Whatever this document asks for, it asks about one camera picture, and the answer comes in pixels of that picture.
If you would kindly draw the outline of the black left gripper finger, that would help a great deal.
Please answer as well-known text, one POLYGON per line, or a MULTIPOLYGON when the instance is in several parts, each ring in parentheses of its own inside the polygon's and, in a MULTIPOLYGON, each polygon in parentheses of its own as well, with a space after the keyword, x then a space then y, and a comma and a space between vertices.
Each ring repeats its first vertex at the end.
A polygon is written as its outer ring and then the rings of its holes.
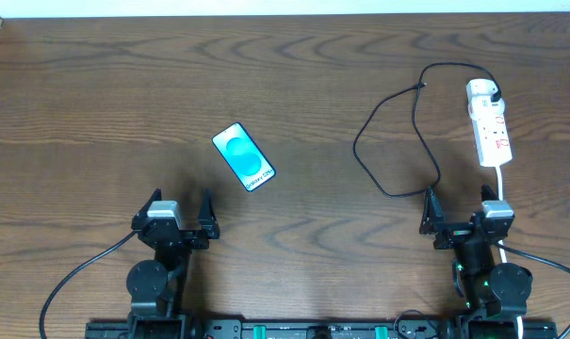
POLYGON ((157 188, 149 200, 144 203, 144 205, 139 209, 139 211, 134 215, 134 221, 144 220, 148 217, 148 211, 150 210, 151 205, 154 202, 158 202, 162 200, 161 189, 157 188))
POLYGON ((203 193, 201 206, 197 220, 204 231, 216 231, 218 229, 218 220, 215 215, 211 200, 212 194, 209 189, 203 193))

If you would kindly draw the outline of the blue Galaxy smartphone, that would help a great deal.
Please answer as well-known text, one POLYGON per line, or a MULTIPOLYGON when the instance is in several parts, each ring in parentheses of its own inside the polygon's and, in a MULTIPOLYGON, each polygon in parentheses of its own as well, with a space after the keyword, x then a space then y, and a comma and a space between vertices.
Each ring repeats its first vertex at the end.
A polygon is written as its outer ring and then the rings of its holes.
POLYGON ((255 191, 277 174, 238 121, 214 135, 212 143, 247 192, 255 191))

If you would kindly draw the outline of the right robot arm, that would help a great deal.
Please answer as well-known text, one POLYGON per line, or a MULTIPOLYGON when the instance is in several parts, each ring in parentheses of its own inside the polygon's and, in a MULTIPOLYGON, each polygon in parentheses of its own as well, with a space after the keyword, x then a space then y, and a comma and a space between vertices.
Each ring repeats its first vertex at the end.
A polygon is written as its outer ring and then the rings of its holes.
POLYGON ((492 247, 508 235, 514 211, 488 185, 481 187, 481 210, 466 222, 446 222, 434 191, 425 192, 421 234, 434 236, 437 250, 453 250, 453 281, 468 310, 441 327, 443 338, 518 336, 517 318, 527 312, 533 276, 522 266, 494 260, 492 247))

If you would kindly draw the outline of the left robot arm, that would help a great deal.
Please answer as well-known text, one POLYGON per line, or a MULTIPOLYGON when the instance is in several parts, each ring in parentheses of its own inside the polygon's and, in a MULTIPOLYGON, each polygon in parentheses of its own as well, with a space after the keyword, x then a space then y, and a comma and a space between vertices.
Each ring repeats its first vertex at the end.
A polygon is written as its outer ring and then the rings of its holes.
POLYGON ((176 201, 162 198, 156 189, 133 216, 132 231, 154 251, 154 258, 134 265, 126 278, 131 296, 130 339, 202 338, 201 321, 180 310, 187 281, 189 259, 195 250, 206 250, 220 237, 220 226, 206 190, 197 217, 199 227, 187 230, 176 201))

